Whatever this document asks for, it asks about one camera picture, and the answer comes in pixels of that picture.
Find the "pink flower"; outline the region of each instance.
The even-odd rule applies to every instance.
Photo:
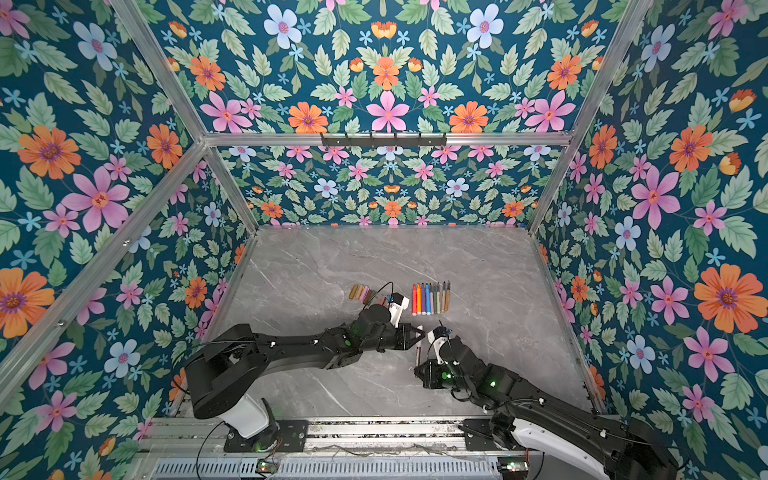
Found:
[[[198,183],[200,182],[200,180],[205,180],[206,178],[208,178],[208,175],[205,173],[205,169],[207,167],[208,167],[208,164],[205,163],[205,161],[201,160],[197,162],[197,165],[194,166],[194,171],[192,172],[192,180],[194,181],[194,183]]]
[[[101,226],[101,217],[112,228],[118,228],[128,218],[128,210],[117,203],[117,200],[125,200],[131,192],[124,185],[109,187],[109,173],[104,167],[99,167],[94,172],[95,185],[84,175],[72,175],[74,184],[85,194],[68,194],[61,204],[71,210],[85,210],[83,227],[86,232],[92,232]]]
[[[280,162],[280,165],[277,166],[277,171],[280,172],[281,177],[285,177],[288,180],[293,178],[293,175],[296,175],[296,171],[293,169],[293,165],[286,165],[285,162]]]
[[[74,343],[66,342],[46,353],[35,371],[29,376],[29,388],[36,390],[42,385],[48,372],[51,372],[51,375],[64,375],[67,372],[67,363],[59,359],[72,353],[73,348]]]
[[[598,220],[600,220],[600,217],[596,217],[592,212],[590,212],[589,215],[584,218],[584,231],[590,235],[594,235],[594,233],[600,228],[598,226]]]
[[[715,406],[715,401],[708,396],[702,397],[701,387],[698,384],[694,385],[693,390],[683,387],[683,394],[688,397],[683,400],[683,407],[693,410],[697,422],[701,423],[702,419],[707,419],[708,422],[715,421],[715,415],[710,410]]]
[[[24,12],[11,8],[12,0],[0,0],[0,33],[8,37],[16,31],[22,37],[29,38],[29,32],[22,23],[28,23],[30,18]]]
[[[744,0],[723,0],[720,7],[723,11],[712,15],[708,20],[710,25],[715,26],[715,28],[710,31],[710,40],[717,37],[717,34],[719,33],[722,33],[723,37],[730,35],[733,31],[735,21],[741,20],[750,12],[750,8],[747,5],[744,5]]]
[[[352,108],[352,103],[357,101],[357,97],[352,94],[352,88],[347,90],[344,87],[339,87],[339,92],[336,93],[336,100],[339,101],[339,106],[347,106]]]
[[[634,158],[634,167],[629,169],[629,173],[634,174],[632,180],[637,181],[638,178],[645,180],[646,170],[650,168],[650,162],[647,160],[647,155],[643,155],[640,158]]]
[[[579,336],[582,339],[584,339],[584,343],[586,343],[587,345],[592,343],[592,332],[589,331],[589,327],[588,326],[582,326],[581,327],[581,333],[579,333]]]
[[[123,303],[123,309],[128,310],[131,308],[132,303],[134,305],[139,304],[139,296],[144,292],[144,289],[138,287],[136,282],[131,282],[131,285],[126,285],[125,283],[120,285],[120,291],[122,293],[118,295],[116,300]]]
[[[104,304],[102,302],[98,302],[97,300],[103,299],[104,295],[106,294],[107,289],[102,286],[98,287],[96,291],[94,291],[94,294],[91,297],[91,301],[88,302],[88,305],[84,306],[83,309],[78,312],[79,324],[85,325],[91,318],[92,313],[95,313],[96,315],[104,313]]]
[[[493,157],[493,145],[472,145],[469,151],[470,157],[477,157],[478,161],[483,161],[486,157]]]
[[[310,150],[309,145],[306,145],[303,147],[295,146],[295,147],[286,147],[286,148],[288,149],[288,152],[287,152],[288,158],[296,157],[296,160],[300,164],[303,164],[305,159],[312,158],[312,154],[309,152]]]
[[[188,224],[190,223],[190,221],[188,218],[184,218],[184,215],[182,214],[171,215],[170,221],[172,223],[170,228],[174,232],[176,232],[176,235],[178,235],[179,237],[181,237],[182,235],[184,235],[186,232],[189,231]]]
[[[416,178],[420,180],[426,180],[427,178],[430,178],[435,174],[434,172],[432,172],[432,169],[433,169],[433,165],[429,165],[427,167],[427,164],[422,162],[421,165],[414,168],[413,170],[416,172]]]
[[[674,323],[675,313],[681,318],[688,318],[690,316],[688,309],[680,303],[688,298],[688,289],[679,287],[673,291],[672,279],[670,277],[666,277],[662,285],[664,285],[663,290],[658,285],[650,286],[650,291],[660,299],[655,300],[650,308],[654,312],[663,310],[664,319],[667,321],[667,325],[672,325]]]
[[[688,365],[695,369],[704,365],[704,373],[711,382],[717,381],[717,369],[725,373],[736,371],[728,359],[720,356],[728,350],[727,340],[715,339],[710,343],[710,334],[702,326],[696,330],[696,338],[699,339],[698,342],[692,337],[683,339],[685,346],[696,352],[688,357]]]
[[[429,87],[429,90],[422,88],[422,96],[419,97],[419,101],[424,102],[424,108],[427,108],[429,105],[437,105],[438,99],[440,99],[440,94],[435,91],[435,87]]]
[[[248,114],[248,118],[253,120],[254,118],[261,118],[261,105],[254,104],[253,100],[250,98],[247,101],[240,101],[240,113],[241,114]]]
[[[562,283],[560,286],[561,288],[555,288],[557,288],[558,293],[560,293],[560,304],[563,306],[565,317],[568,319],[568,322],[576,323],[576,317],[574,316],[574,313],[571,312],[571,309],[576,304],[576,301],[573,299],[573,297],[568,297],[568,293],[566,293],[565,288],[562,288]]]
[[[190,188],[187,185],[181,184],[179,185],[179,188],[176,190],[176,193],[170,196],[170,204],[175,205],[176,202],[181,202],[182,204],[187,202],[187,197],[184,195],[187,190]]]
[[[715,209],[714,200],[710,200],[709,203],[707,203],[706,210],[703,208],[697,208],[694,211],[699,217],[699,219],[694,222],[694,227],[704,228],[704,233],[706,233],[707,236],[712,234],[712,227],[715,227],[718,230],[725,228],[725,222],[723,222],[720,218],[725,215],[728,209],[725,207]]]
[[[360,161],[357,161],[354,167],[349,168],[349,177],[354,177],[355,180],[360,181],[361,178],[368,178],[367,171],[368,169],[360,165]]]
[[[628,278],[624,279],[624,286],[619,287],[619,291],[624,294],[622,302],[629,303],[632,308],[637,306],[637,301],[642,300],[643,296],[639,294],[640,282],[632,283]]]
[[[384,127],[386,127],[387,133],[391,132],[393,127],[395,130],[405,130],[406,123],[400,117],[408,113],[409,106],[406,104],[395,105],[395,95],[389,90],[382,93],[381,101],[381,106],[376,104],[366,106],[368,113],[374,117],[379,117],[371,124],[371,130],[379,131],[383,130]]]
[[[448,160],[456,160],[458,158],[458,155],[456,154],[457,151],[461,149],[458,145],[445,145],[440,150],[435,150],[432,152],[432,158],[439,158],[440,164],[445,165],[445,162]]]
[[[78,412],[77,407],[70,407],[77,397],[77,393],[70,393],[65,398],[64,393],[57,390],[51,397],[51,405],[41,405],[35,409],[35,413],[41,417],[38,426],[35,427],[35,432],[40,433],[49,425],[54,432],[61,430],[64,419],[68,419]]]
[[[525,124],[529,127],[538,125],[536,131],[549,131],[549,127],[552,126],[552,130],[558,131],[565,128],[565,121],[560,118],[562,115],[570,114],[575,108],[575,104],[565,104],[565,90],[560,90],[552,97],[552,103],[547,102],[543,98],[539,98],[536,101],[535,108],[539,113],[538,115],[531,115],[531,117],[525,121]]]
[[[504,165],[502,165],[502,161],[498,161],[495,164],[489,164],[488,169],[485,171],[488,175],[493,177],[500,177],[504,174]]]
[[[515,116],[519,117],[522,115],[523,118],[528,118],[528,114],[532,114],[535,109],[535,103],[532,100],[528,100],[527,98],[523,98],[522,103],[515,105]]]
[[[43,212],[43,217],[50,220],[45,229],[49,232],[58,230],[58,234],[64,238],[69,235],[69,230],[80,230],[80,225],[74,221],[78,217],[78,212],[67,212],[62,204],[56,206],[55,212],[53,210]]]
[[[344,151],[344,147],[320,147],[320,151],[324,151],[323,160],[331,161],[336,165],[341,164],[342,158],[349,158],[349,152]]]
[[[659,209],[664,210],[668,214],[677,212],[680,209],[680,202],[677,201],[677,198],[672,195],[664,195],[675,188],[679,177],[679,173],[672,172],[665,175],[664,179],[659,183],[659,170],[651,166],[645,179],[647,187],[644,185],[634,185],[632,187],[632,195],[638,200],[642,200],[632,210],[632,217],[635,219],[643,218],[648,213],[648,224],[650,228],[656,230],[661,223],[661,211]]]
[[[600,201],[600,195],[605,192],[605,186],[601,185],[603,182],[603,174],[598,174],[596,177],[594,174],[589,174],[589,184],[584,185],[584,191],[587,193],[587,203],[594,202],[595,205]]]
[[[227,102],[227,106],[224,106],[224,100],[218,94],[210,92],[208,99],[213,106],[209,104],[202,104],[200,109],[206,115],[210,117],[216,117],[214,120],[214,129],[216,131],[225,131],[230,129],[230,132],[239,134],[242,132],[240,127],[250,127],[253,122],[248,120],[240,113],[240,102],[237,100],[230,100]]]
[[[581,175],[587,173],[587,168],[584,166],[584,163],[586,162],[587,154],[576,154],[576,158],[574,158],[571,161],[571,164],[568,165],[571,168],[571,180],[576,180],[576,183],[581,181]]]
[[[110,179],[117,180],[119,178],[121,182],[125,182],[128,179],[126,175],[134,173],[133,170],[125,166],[124,157],[117,158],[114,155],[109,156],[109,163],[104,164],[104,168],[112,172],[109,175]]]

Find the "small blue flower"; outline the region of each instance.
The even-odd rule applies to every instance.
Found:
[[[707,265],[712,265],[714,263],[715,265],[720,266],[720,262],[725,260],[725,255],[720,255],[720,251],[717,247],[712,249],[712,253],[706,252],[704,256],[709,259]]]
[[[17,266],[21,265],[22,270],[26,270],[27,266],[31,265],[32,263],[37,263],[38,261],[32,258],[32,256],[35,255],[34,250],[29,250],[27,253],[22,253],[21,250],[13,250],[13,256],[16,257],[16,260],[13,260],[11,262],[11,266]]]
[[[72,360],[69,366],[72,367],[70,373],[80,373],[83,371],[83,366],[88,363],[87,360],[83,360],[83,356],[80,355],[77,360]]]
[[[406,46],[406,42],[409,41],[411,38],[408,36],[408,33],[410,33],[408,30],[406,31],[398,31],[397,32],[397,42],[402,45],[403,47]]]
[[[40,220],[42,217],[33,217],[32,212],[27,212],[27,217],[18,219],[18,224],[26,225],[27,231],[31,232],[33,228],[40,228],[40,223],[38,223]]]
[[[750,130],[755,128],[755,120],[759,120],[763,117],[763,114],[755,114],[754,110],[752,108],[748,108],[746,110],[746,114],[744,115],[744,118],[737,118],[736,123],[741,124],[741,127],[739,127],[739,131],[742,131],[744,128],[749,127]]]
[[[2,88],[3,93],[8,95],[8,97],[3,98],[3,101],[7,104],[13,102],[13,105],[18,108],[20,104],[26,103],[26,100],[24,98],[21,98],[19,95],[22,93],[19,90],[10,91],[6,87]]]
[[[364,45],[368,45],[369,43],[373,43],[373,39],[371,38],[371,32],[370,31],[360,31],[360,41]]]

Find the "gray marble surface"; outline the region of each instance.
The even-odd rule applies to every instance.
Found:
[[[234,303],[214,333],[249,323],[270,335],[307,335],[349,323],[362,306],[347,299],[352,285],[378,289],[390,280],[408,296],[414,283],[451,280],[447,313],[408,313],[402,321],[431,329],[439,318],[486,362],[591,407],[528,235],[518,228],[262,229]],[[343,369],[264,376],[251,392],[264,396],[277,417],[482,413],[446,390],[423,389],[414,365],[414,349],[369,352]]]

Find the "black cable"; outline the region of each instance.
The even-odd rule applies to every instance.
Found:
[[[221,422],[219,422],[218,425],[213,427],[210,430],[210,432],[208,432],[208,435],[205,435],[205,439],[203,439],[203,443],[200,444],[200,449],[197,450],[197,457],[194,460],[194,472],[197,474],[197,480],[203,480],[202,478],[200,478],[200,453],[203,452],[203,445],[205,445],[205,442],[206,440],[208,440],[208,437],[210,437],[210,434],[212,434],[214,430],[218,429],[222,423],[224,423],[224,420],[222,420]]]

